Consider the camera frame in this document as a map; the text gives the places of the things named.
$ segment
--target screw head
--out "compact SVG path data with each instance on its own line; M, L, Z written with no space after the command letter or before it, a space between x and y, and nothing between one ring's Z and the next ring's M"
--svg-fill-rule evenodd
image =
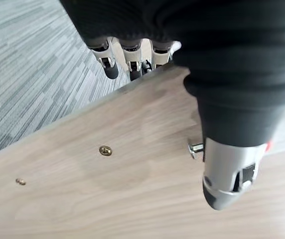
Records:
M113 151L110 147L103 145L99 147L99 152L103 156L111 156Z
M16 178L15 182L18 183L19 185L22 185L22 186L24 186L26 184L26 182L21 178Z

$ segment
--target wood grain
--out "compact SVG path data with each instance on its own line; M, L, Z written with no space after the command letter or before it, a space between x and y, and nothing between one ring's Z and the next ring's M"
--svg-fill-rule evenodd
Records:
M285 152L234 206L206 204L186 74L157 69L2 150L0 239L285 239Z

